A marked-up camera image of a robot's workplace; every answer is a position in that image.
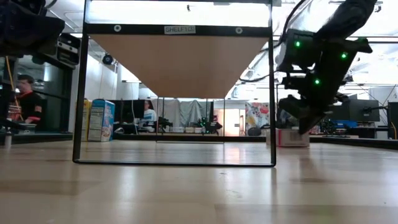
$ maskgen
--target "wooden floor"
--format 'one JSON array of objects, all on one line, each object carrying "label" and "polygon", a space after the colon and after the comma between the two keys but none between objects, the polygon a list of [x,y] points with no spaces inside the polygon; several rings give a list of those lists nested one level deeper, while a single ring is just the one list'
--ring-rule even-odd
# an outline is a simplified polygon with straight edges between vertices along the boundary
[{"label": "wooden floor", "polygon": [[[1,223],[398,223],[394,151],[312,144],[278,149],[275,169],[225,169],[76,165],[71,148],[71,142],[51,142],[0,149]],[[206,158],[201,151],[218,162],[255,162],[269,154],[264,144],[114,141],[88,143],[82,156],[181,161],[167,151],[182,149],[201,157],[192,161]]]}]

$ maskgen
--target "cereal box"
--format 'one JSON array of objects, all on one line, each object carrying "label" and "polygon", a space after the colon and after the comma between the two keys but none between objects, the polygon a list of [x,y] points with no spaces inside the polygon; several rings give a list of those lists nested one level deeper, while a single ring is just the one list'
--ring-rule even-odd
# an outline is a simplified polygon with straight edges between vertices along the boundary
[{"label": "cereal box", "polygon": [[93,100],[90,113],[89,141],[111,141],[113,136],[114,104]]}]

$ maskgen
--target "small box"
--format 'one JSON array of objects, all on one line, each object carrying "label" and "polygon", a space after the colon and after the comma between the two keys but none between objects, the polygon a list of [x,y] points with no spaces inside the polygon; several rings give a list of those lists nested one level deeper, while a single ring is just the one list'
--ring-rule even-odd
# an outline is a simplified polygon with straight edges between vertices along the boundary
[{"label": "small box", "polygon": [[[276,129],[276,146],[278,147],[308,147],[310,136],[308,133],[300,135],[294,129]],[[271,131],[267,130],[267,144],[271,144]]]},{"label": "small box", "polygon": [[113,136],[114,104],[93,100],[90,112],[89,141],[111,141]]},{"label": "small box", "polygon": [[202,128],[195,128],[195,133],[196,134],[201,134],[202,133]]},{"label": "small box", "polygon": [[81,125],[81,141],[88,140],[88,128],[90,127],[91,100],[85,99],[83,105],[83,122]]},{"label": "small box", "polygon": [[195,132],[195,128],[192,128],[192,127],[185,128],[185,133],[194,133],[194,132]]},{"label": "small box", "polygon": [[184,127],[172,127],[172,133],[184,133]]}]

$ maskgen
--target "shelf frame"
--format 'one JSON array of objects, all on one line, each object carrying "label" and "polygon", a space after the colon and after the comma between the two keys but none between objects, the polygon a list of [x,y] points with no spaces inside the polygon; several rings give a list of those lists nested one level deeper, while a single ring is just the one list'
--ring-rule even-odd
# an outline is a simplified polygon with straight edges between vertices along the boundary
[{"label": "shelf frame", "polygon": [[[88,41],[90,34],[114,34],[114,35],[169,35],[165,34],[165,26],[178,25],[137,25],[137,24],[92,24],[88,22],[88,13],[92,0],[85,0],[83,15],[83,31],[80,47],[80,67],[78,77],[78,93],[76,102],[75,131],[73,138],[72,161],[77,164],[101,164],[121,166],[206,166],[206,167],[275,167],[277,163],[276,135],[275,135],[275,84],[274,84],[274,39],[272,35],[272,8],[280,6],[280,0],[217,0],[218,3],[259,3],[267,4],[269,10],[268,27],[241,27],[241,26],[194,26],[195,33],[177,35],[200,35],[200,36],[231,36],[231,37],[267,37],[269,46],[269,108],[271,145],[264,148],[270,151],[271,161],[263,164],[193,164],[193,163],[160,163],[160,162],[125,162],[125,161],[91,161],[80,159],[81,152],[81,128],[83,123],[83,105],[85,99],[86,72],[88,58]],[[210,0],[196,0],[192,2],[213,2]]]}]

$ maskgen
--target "man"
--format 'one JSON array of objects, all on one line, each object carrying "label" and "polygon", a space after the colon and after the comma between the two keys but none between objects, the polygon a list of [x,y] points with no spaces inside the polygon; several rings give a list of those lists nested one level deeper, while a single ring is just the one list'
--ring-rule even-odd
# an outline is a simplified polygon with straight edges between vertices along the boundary
[{"label": "man", "polygon": [[19,75],[17,99],[21,106],[21,115],[27,124],[38,124],[42,116],[42,98],[32,91],[34,78],[30,75]]}]

